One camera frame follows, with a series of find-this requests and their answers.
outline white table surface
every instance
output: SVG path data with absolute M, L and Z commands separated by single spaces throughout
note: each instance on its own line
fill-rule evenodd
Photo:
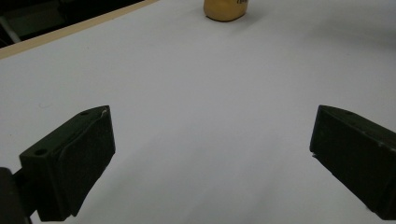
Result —
M 385 223 L 309 142 L 318 105 L 396 131 L 395 68 L 396 1 L 251 0 L 221 23 L 161 0 L 0 61 L 0 164 L 110 105 L 116 155 L 65 223 Z

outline table edge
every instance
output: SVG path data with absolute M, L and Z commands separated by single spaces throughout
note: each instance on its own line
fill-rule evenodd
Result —
M 40 35 L 25 41 L 22 41 L 17 44 L 13 44 L 11 46 L 5 47 L 0 49 L 0 60 L 10 57 L 12 55 L 24 52 L 28 49 L 33 49 L 35 47 L 39 47 L 41 45 L 44 45 L 46 43 L 49 43 L 51 41 L 60 39 L 62 37 L 72 35 L 74 33 L 77 33 L 79 31 L 88 29 L 90 27 L 93 27 L 95 25 L 98 25 L 100 23 L 103 23 L 105 21 L 110 21 L 113 20 L 119 16 L 125 15 L 129 12 L 133 12 L 135 10 L 138 10 L 141 7 L 146 7 L 152 3 L 158 2 L 159 0 L 144 0 L 142 2 L 138 2 L 136 4 L 130 5 L 128 7 L 123 7 L 111 12 L 108 12 L 106 14 L 103 14 L 101 16 L 82 21 L 67 27 L 64 27 L 62 29 Z

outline wooden table edge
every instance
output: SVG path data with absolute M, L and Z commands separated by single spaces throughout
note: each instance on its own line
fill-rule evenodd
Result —
M 86 20 L 86 21 L 82 21 L 82 22 L 64 27 L 62 29 L 59 29 L 59 30 L 56 30 L 56 31 L 53 31 L 53 32 L 50 32 L 50 33 L 47 33 L 44 35 L 40 35 L 40 36 L 34 37 L 32 39 L 28 39 L 28 40 L 22 41 L 20 43 L 2 48 L 2 49 L 0 49 L 0 59 L 4 59 L 6 57 L 24 52 L 28 49 L 33 49 L 35 47 L 49 43 L 51 41 L 54 41 L 54 40 L 60 39 L 62 37 L 65 37 L 65 36 L 77 33 L 79 31 L 88 29 L 92 26 L 98 25 L 105 21 L 113 20 L 119 16 L 122 16 L 129 12 L 138 10 L 141 7 L 148 6 L 148 5 L 155 3 L 157 1 L 159 1 L 159 0 L 144 0 L 142 2 L 130 5 L 128 7 L 123 7 L 118 10 L 108 12 L 107 14 L 104 14 L 104 15 Z

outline yellow object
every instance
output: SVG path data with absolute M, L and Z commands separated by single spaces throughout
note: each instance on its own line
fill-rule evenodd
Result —
M 205 0 L 204 12 L 215 21 L 234 21 L 245 15 L 248 0 Z

